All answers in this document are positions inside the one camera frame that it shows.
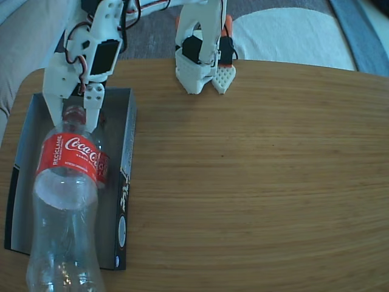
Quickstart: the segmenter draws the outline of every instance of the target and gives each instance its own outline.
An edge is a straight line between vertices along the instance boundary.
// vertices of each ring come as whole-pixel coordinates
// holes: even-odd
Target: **wooden tabletop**
[[[388,291],[389,79],[237,61],[227,94],[185,93],[173,60],[117,65],[139,106],[127,270],[108,291]],[[0,150],[0,239],[23,83]],[[0,249],[0,291],[28,257]]]

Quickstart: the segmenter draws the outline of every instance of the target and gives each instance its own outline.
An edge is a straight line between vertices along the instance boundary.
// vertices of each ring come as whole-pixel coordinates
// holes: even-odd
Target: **white robotic arm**
[[[211,80],[224,93],[235,76],[233,66],[218,67],[227,0],[131,0],[126,20],[180,4],[185,5],[177,29],[176,76],[189,93],[200,93]],[[86,128],[92,132],[104,100],[105,81],[113,74],[122,47],[124,6],[123,0],[76,0],[72,9],[66,51],[55,53],[45,70],[43,96],[54,125],[61,122],[63,99],[81,96]],[[201,30],[195,32],[197,23]]]

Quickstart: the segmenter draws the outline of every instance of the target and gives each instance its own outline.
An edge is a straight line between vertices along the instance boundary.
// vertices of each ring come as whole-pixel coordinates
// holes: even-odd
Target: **plastic bottle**
[[[85,111],[69,107],[46,136],[33,187],[29,291],[105,291],[95,251],[98,151]]]
[[[92,133],[97,150],[99,151],[97,166],[97,187],[99,189],[105,188],[108,178],[109,156],[106,154],[105,123],[105,115],[103,111],[100,111],[97,127]]]

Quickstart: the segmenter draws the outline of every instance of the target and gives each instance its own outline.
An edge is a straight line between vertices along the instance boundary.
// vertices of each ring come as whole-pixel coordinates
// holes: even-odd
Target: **gray carpet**
[[[389,59],[374,27],[358,1],[330,0],[348,40],[357,69],[389,76]]]
[[[237,19],[254,11],[281,7],[311,9],[332,15],[332,8],[327,0],[229,0],[227,13]],[[175,19],[180,10],[181,7],[172,7],[141,18],[128,30],[128,49],[119,58],[173,58]]]

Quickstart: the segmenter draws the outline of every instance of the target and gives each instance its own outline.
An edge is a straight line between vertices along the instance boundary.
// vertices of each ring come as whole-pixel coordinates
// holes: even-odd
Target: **black box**
[[[81,97],[66,103],[81,104]],[[103,269],[126,269],[126,222],[136,103],[130,89],[106,88],[105,144],[110,157],[108,183],[98,194],[96,252]],[[5,220],[5,249],[29,254],[33,235],[32,189],[41,144],[53,123],[42,94],[34,94],[19,140]]]

